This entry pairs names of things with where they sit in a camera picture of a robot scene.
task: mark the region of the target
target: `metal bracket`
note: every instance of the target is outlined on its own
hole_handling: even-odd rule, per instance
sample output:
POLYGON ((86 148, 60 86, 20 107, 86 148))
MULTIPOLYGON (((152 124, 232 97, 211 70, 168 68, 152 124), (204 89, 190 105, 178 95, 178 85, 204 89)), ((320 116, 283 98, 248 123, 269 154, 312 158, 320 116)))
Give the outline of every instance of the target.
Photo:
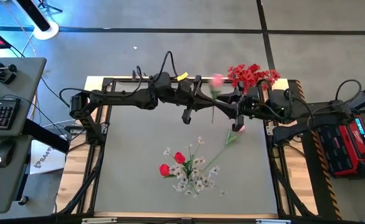
POLYGON ((118 218, 83 218, 82 224, 117 223, 118 218))
POLYGON ((273 130, 275 127, 276 127, 276 126, 266 126, 266 127, 265 127, 265 130, 266 130, 266 132, 267 132, 267 135, 268 135, 268 136, 272 136, 272 135, 273 135, 272 130, 273 130))
POLYGON ((256 223, 261 224, 290 224, 290 220, 268 220, 268 219, 259 219, 256 220, 256 223))

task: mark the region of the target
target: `desk leg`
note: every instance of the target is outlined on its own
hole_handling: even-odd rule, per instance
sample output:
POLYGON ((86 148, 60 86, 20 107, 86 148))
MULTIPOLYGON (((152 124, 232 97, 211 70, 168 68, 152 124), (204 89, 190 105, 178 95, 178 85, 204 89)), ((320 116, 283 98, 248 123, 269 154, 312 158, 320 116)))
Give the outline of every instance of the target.
POLYGON ((69 150, 69 142, 58 135, 50 132, 35 122, 26 119, 22 134, 30 134, 36 140, 53 147, 54 149, 66 153, 69 150))

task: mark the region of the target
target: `gray table surface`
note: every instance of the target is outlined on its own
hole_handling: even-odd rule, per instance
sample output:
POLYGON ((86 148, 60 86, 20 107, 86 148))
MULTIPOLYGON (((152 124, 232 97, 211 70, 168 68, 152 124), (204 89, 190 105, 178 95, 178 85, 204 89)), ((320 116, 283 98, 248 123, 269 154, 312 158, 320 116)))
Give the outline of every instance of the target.
POLYGON ((0 168, 0 213, 7 212, 15 199, 16 188, 31 146, 32 136, 18 136, 11 139, 16 142, 12 161, 7 167, 0 168))
MULTIPOLYGON (((121 83, 116 90, 132 91, 136 85, 121 83)), ((231 89, 223 87, 225 92, 231 89)), ((209 92, 206 84, 202 90, 209 92)), ((193 111, 191 124, 186 125, 181 119, 183 109, 160 102, 152 111, 134 106, 112 108, 95 211, 277 214, 261 120, 245 119, 245 132, 213 163, 221 168, 215 181, 226 195, 220 197, 212 189, 195 199, 173 189, 177 180, 160 176, 161 164, 174 164, 163 155, 166 147, 187 156, 184 147, 195 147, 201 136, 206 143, 197 155, 204 156, 207 164, 223 148, 233 123, 216 109, 211 124, 212 110, 207 108, 193 111)))
MULTIPOLYGON (((14 64, 18 69, 16 78, 11 84, 5 85, 0 82, 0 97, 12 94, 32 101, 46 61, 45 58, 0 58, 0 62, 4 66, 14 64)), ((0 131, 0 136, 20 135, 30 107, 30 103, 21 100, 11 129, 0 131)))

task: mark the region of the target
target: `pink flower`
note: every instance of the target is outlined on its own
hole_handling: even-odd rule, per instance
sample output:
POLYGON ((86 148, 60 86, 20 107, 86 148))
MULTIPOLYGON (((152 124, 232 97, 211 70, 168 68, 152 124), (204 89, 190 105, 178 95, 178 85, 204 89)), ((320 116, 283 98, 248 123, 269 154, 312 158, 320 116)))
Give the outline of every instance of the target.
POLYGON ((243 125, 238 132, 244 132, 245 131, 245 125, 243 125))
POLYGON ((224 80, 222 79, 222 75, 221 74, 214 74, 212 81, 211 81, 211 85, 213 86, 213 88, 220 88, 222 87, 222 84, 224 83, 224 80))

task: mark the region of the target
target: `computer mouse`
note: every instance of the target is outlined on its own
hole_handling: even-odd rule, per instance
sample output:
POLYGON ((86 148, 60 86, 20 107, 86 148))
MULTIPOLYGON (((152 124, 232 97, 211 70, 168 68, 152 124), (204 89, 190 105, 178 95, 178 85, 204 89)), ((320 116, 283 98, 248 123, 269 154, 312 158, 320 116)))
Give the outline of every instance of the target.
POLYGON ((12 139, 0 143, 0 168, 7 167, 11 163, 15 145, 16 143, 12 139))

